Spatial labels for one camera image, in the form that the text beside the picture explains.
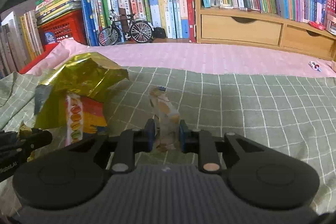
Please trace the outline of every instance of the round black pad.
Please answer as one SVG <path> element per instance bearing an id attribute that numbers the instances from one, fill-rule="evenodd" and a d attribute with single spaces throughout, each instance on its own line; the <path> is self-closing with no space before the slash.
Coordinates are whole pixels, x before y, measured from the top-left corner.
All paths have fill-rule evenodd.
<path id="1" fill-rule="evenodd" d="M 304 162 L 280 153 L 255 152 L 246 154 L 231 168 L 228 183 L 251 205 L 287 210 L 310 203 L 320 179 Z"/>
<path id="2" fill-rule="evenodd" d="M 104 172 L 85 153 L 54 152 L 23 164 L 13 177 L 21 204 L 46 210 L 79 205 L 100 192 Z"/>

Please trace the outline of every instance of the wooden drawer organizer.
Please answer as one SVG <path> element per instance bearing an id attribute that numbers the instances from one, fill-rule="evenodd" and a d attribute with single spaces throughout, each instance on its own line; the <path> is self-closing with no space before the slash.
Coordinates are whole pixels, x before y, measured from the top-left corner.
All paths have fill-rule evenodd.
<path id="1" fill-rule="evenodd" d="M 306 23 L 269 13 L 204 8 L 196 5 L 197 43 L 236 44 L 307 54 L 325 60 L 336 58 L 336 36 Z"/>

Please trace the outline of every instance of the black bag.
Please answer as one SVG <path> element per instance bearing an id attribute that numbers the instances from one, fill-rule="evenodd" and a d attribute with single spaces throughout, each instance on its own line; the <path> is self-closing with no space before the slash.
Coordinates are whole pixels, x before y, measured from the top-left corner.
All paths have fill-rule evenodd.
<path id="1" fill-rule="evenodd" d="M 166 32 L 165 32 L 165 29 L 164 28 L 161 28 L 161 27 L 155 27 L 154 28 L 154 34 L 153 36 L 155 38 L 166 38 Z"/>

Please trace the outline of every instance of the green checkered blanket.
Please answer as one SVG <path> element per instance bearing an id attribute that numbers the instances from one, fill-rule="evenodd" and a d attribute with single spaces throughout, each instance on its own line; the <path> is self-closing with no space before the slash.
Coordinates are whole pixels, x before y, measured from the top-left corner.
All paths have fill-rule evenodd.
<path id="1" fill-rule="evenodd" d="M 167 96 L 190 128 L 215 136 L 241 134 L 310 164 L 320 175 L 312 206 L 318 213 L 336 207 L 336 85 L 334 78 L 273 75 L 209 75 L 185 70 L 130 67 L 129 80 L 110 88 L 104 115 L 111 135 L 142 128 L 153 117 L 148 90 L 167 87 Z M 17 130 L 21 120 L 33 124 L 33 91 L 39 77 L 11 75 L 0 80 L 0 128 Z M 64 144 L 64 128 L 41 149 Z M 136 163 L 197 163 L 197 155 L 177 151 L 139 153 Z M 0 195 L 0 208 L 11 198 Z"/>

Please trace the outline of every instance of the pink bedsheet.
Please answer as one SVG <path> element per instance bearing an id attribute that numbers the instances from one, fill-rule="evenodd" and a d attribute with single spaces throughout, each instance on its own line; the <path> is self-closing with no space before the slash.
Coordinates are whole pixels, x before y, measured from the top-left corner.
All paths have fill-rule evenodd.
<path id="1" fill-rule="evenodd" d="M 121 66 L 174 68 L 211 74 L 336 77 L 330 61 L 266 48 L 194 43 L 89 47 L 71 39 L 64 39 L 27 73 L 41 75 L 42 70 L 54 68 L 70 56 L 83 52 L 99 52 Z M 309 61 L 318 63 L 322 72 L 311 69 Z"/>

